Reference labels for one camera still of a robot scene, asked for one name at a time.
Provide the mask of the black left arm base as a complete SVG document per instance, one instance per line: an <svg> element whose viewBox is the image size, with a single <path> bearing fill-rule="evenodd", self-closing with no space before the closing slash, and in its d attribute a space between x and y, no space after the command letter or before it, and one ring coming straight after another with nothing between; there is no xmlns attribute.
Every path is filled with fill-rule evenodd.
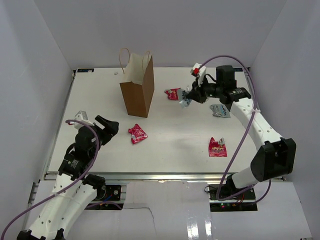
<svg viewBox="0 0 320 240"><path fill-rule="evenodd" d="M97 190L95 201L120 201L121 200L121 185L103 185Z"/></svg>

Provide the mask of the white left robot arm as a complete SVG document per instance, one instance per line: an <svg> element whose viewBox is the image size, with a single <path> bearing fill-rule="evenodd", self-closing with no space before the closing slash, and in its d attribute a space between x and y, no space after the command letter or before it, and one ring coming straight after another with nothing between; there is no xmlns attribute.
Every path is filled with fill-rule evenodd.
<svg viewBox="0 0 320 240"><path fill-rule="evenodd" d="M64 240L71 227L93 200L105 196L106 180L90 174L98 152L119 131L119 123L100 115L92 123L80 116L66 123L77 129L74 142L67 148L58 169L52 192L35 221L19 232L19 240Z"/></svg>

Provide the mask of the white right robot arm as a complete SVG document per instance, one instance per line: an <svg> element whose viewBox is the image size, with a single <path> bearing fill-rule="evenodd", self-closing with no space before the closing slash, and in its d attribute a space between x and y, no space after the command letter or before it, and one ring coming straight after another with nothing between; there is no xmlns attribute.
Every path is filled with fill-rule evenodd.
<svg viewBox="0 0 320 240"><path fill-rule="evenodd" d="M297 149L292 138L284 138L271 127L250 93L237 86L235 72L231 65L218 66L216 79L210 83L206 67L195 63L190 71L195 81L185 95L187 99L201 104L209 98L219 99L245 127L244 134L250 136L257 150L249 167L223 175L215 192L219 201L236 200L257 183L291 174Z"/></svg>

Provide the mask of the silver blue snack packet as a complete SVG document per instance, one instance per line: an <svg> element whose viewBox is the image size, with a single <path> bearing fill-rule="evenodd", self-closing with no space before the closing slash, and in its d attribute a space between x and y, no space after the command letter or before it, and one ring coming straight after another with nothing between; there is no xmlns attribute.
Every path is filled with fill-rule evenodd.
<svg viewBox="0 0 320 240"><path fill-rule="evenodd" d="M226 108L225 105L223 104L212 104L209 107L212 111L212 115L214 117L219 117L219 118L230 118L230 112Z"/></svg>
<svg viewBox="0 0 320 240"><path fill-rule="evenodd" d="M187 98L187 95L189 92L190 92L189 86L187 86L186 89L180 88L177 90L178 101L182 109L187 108L192 101L191 99Z"/></svg>

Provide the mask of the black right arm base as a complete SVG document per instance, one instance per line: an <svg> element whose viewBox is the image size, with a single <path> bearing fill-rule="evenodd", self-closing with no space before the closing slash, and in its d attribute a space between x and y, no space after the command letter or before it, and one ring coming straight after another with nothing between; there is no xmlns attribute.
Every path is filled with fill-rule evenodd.
<svg viewBox="0 0 320 240"><path fill-rule="evenodd" d="M230 199L220 201L216 197L218 186L218 184L209 184L204 188L204 192L209 195L209 205L212 213L256 212L258 210L253 188Z"/></svg>

